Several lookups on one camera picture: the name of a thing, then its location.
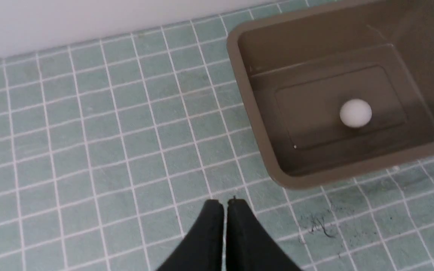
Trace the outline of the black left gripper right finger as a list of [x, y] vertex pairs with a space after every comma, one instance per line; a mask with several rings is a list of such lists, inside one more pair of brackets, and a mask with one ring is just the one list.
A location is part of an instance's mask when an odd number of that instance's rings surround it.
[[226, 232], [227, 271], [300, 271], [259, 223], [244, 199], [230, 199]]

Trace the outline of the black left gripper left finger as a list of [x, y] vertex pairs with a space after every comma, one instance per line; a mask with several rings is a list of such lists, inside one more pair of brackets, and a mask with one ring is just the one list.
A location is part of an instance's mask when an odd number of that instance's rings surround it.
[[159, 271], [220, 271], [222, 269], [224, 208], [207, 199], [191, 229], [159, 266]]

